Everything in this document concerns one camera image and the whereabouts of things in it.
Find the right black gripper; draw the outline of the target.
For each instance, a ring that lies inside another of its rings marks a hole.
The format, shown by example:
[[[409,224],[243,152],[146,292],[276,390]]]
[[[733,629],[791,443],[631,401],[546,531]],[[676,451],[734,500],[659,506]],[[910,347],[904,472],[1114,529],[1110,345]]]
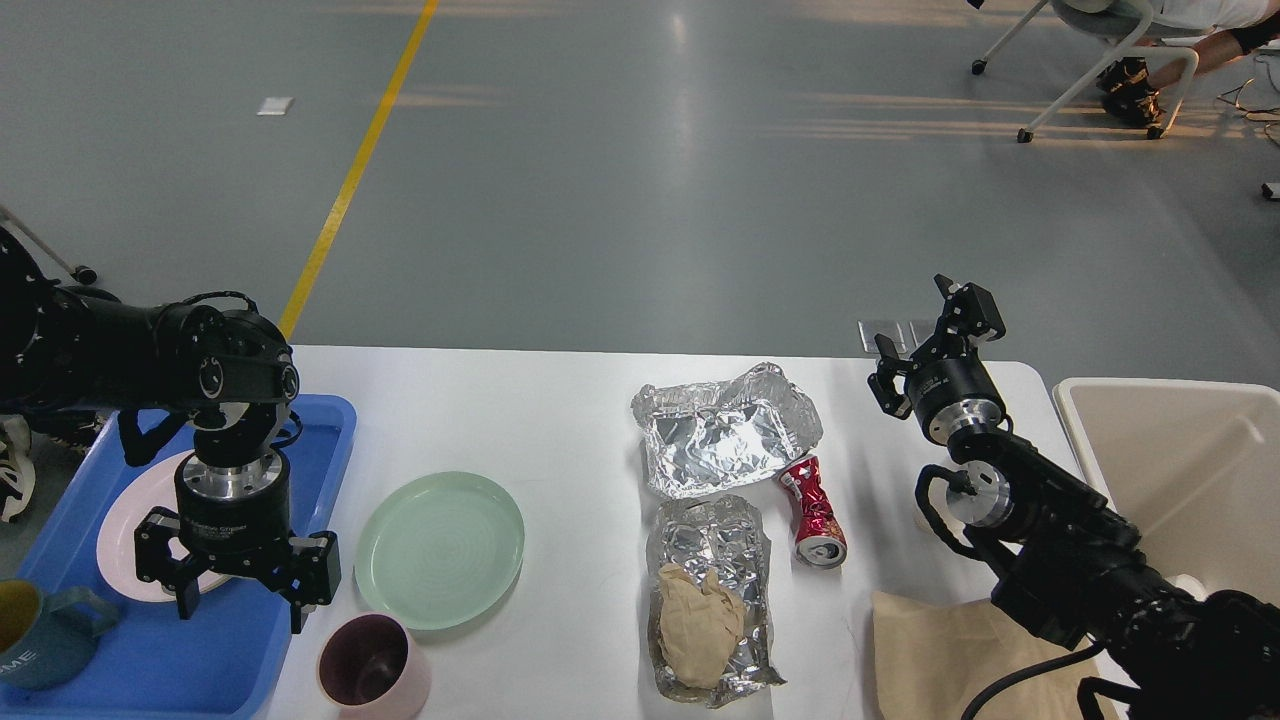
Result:
[[[934,337],[955,336],[968,343],[984,343],[1006,336],[1006,325],[992,293],[974,283],[959,284],[936,274],[943,310]],[[965,427],[997,427],[1007,414],[977,347],[956,352],[928,352],[923,360],[902,359],[886,334],[874,336],[879,359],[868,384],[881,410],[897,419],[915,416],[922,433],[934,445],[946,446]],[[895,384],[904,378],[904,392]]]

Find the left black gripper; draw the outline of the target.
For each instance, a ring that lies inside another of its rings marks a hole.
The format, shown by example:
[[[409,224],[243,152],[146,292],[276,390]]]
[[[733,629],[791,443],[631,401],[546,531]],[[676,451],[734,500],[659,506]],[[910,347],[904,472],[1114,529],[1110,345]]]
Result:
[[[215,468],[187,456],[174,475],[175,509],[151,507],[134,528],[134,573],[173,593],[189,620],[200,575],[252,578],[278,585],[289,605],[291,634],[332,603],[340,584],[338,536],[298,536],[291,520],[291,462],[275,450],[247,465]]]

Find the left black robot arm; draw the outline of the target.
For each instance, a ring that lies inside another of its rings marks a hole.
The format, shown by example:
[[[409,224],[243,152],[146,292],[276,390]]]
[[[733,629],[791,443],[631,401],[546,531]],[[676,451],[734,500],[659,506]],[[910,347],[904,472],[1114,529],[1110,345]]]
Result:
[[[303,432],[291,346],[252,301],[218,309],[210,295],[138,307],[49,279],[3,233],[3,405],[29,415],[106,409],[129,465],[154,460],[178,430],[195,432],[175,470],[175,507],[134,529],[134,571],[198,607],[206,571],[251,578],[291,609],[301,633],[340,582],[330,530],[291,525],[291,461]]]

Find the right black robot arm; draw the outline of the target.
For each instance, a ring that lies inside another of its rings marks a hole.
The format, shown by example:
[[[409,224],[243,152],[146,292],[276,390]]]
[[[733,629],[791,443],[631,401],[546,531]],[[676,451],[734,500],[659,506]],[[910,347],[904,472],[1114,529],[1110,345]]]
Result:
[[[1132,719],[1275,719],[1279,614],[1240,591],[1206,600],[1165,580],[1140,551],[1140,533],[1106,498],[1012,432],[978,346],[1006,327],[991,292],[936,275],[943,309],[929,337],[901,357],[876,337],[868,384],[879,409],[915,416],[952,468],[922,469],[914,497],[932,532],[996,577],[991,600],[1033,637],[1068,653],[1011,673],[964,708],[974,719],[1007,688],[1098,653],[1129,676],[1079,682],[1084,719],[1101,700]]]

